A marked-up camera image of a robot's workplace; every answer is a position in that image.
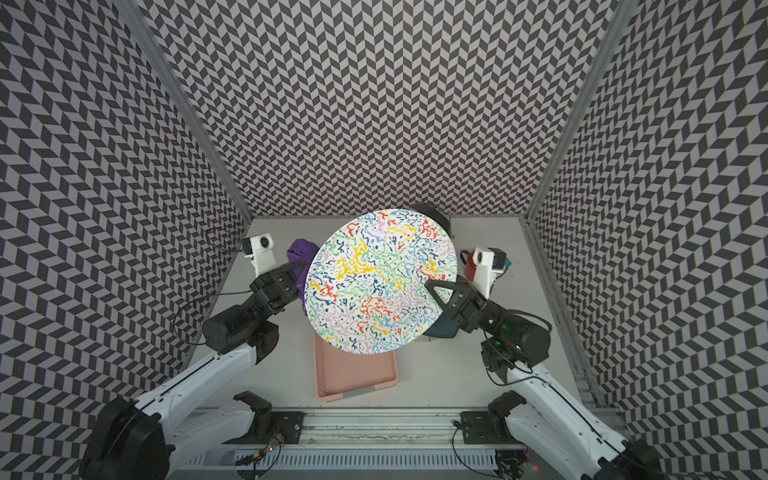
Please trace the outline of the multicolour squiggle round plate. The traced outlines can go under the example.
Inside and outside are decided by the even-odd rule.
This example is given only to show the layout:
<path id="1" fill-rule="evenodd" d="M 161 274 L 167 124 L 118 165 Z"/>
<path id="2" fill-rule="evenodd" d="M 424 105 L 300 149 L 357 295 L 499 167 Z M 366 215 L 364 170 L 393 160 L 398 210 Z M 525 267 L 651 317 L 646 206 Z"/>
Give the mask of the multicolour squiggle round plate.
<path id="1" fill-rule="evenodd" d="M 307 317 L 339 350 L 391 352 L 440 317 L 426 282 L 457 276 L 452 238 L 434 220 L 408 208 L 366 213 L 320 246 L 306 278 Z"/>

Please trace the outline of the teal square plate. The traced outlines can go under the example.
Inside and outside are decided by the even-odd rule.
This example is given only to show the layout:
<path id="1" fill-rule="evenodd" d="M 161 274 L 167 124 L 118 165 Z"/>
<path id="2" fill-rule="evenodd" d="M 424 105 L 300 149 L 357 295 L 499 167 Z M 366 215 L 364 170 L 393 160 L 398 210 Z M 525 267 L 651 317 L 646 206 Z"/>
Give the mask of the teal square plate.
<path id="1" fill-rule="evenodd" d="M 456 336 L 458 330 L 457 323 L 447 313 L 443 313 L 423 335 L 429 338 L 450 339 Z"/>

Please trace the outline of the purple microfibre cloth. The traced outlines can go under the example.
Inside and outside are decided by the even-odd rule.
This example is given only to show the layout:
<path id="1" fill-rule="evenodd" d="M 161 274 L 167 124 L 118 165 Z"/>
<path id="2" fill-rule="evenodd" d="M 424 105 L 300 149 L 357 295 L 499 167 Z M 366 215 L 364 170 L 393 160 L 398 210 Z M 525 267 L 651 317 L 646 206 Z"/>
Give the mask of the purple microfibre cloth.
<path id="1" fill-rule="evenodd" d="M 299 267 L 295 269 L 294 272 L 297 277 L 296 287 L 304 315 L 307 315 L 305 301 L 306 278 L 309 267 L 319 252 L 319 249 L 320 247 L 312 241 L 306 239 L 296 239 L 286 252 L 287 259 L 291 264 L 299 263 Z"/>

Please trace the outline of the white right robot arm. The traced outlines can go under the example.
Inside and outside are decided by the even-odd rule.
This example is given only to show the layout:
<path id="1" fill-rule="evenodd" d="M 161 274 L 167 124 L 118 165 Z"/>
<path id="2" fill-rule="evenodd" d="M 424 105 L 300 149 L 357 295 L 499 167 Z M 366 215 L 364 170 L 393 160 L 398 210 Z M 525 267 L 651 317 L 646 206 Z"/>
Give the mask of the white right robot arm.
<path id="1" fill-rule="evenodd" d="M 654 447 L 608 426 L 544 366 L 549 321 L 500 306 L 464 278 L 429 280 L 426 289 L 443 316 L 466 332 L 484 334 L 486 374 L 504 390 L 485 414 L 485 429 L 494 438 L 529 447 L 567 479 L 664 478 Z"/>

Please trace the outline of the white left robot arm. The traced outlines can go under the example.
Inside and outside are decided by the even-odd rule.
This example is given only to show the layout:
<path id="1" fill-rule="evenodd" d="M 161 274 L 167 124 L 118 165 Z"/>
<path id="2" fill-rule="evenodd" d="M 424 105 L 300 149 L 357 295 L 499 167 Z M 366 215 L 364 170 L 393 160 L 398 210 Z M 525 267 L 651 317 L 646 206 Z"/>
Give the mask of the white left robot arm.
<path id="1" fill-rule="evenodd" d="M 100 411 L 79 466 L 82 479 L 164 479 L 186 461 L 246 435 L 269 409 L 253 392 L 197 416 L 195 410 L 239 374 L 270 355 L 279 341 L 271 317 L 299 297 L 298 261 L 257 277 L 251 295 L 203 324 L 211 353 L 133 400 L 116 398 Z"/>

